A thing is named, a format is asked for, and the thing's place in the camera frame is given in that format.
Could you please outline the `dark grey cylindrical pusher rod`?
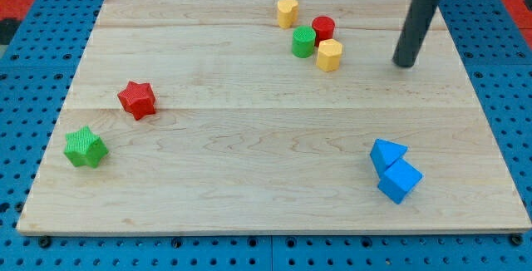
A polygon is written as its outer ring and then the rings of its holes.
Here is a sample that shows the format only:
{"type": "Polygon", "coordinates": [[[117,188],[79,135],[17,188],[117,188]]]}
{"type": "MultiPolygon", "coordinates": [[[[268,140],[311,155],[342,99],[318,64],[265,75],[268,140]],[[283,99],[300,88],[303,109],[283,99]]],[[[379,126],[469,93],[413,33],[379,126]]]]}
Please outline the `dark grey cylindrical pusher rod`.
{"type": "Polygon", "coordinates": [[[412,67],[417,59],[440,0],[411,0],[392,61],[396,66],[412,67]]]}

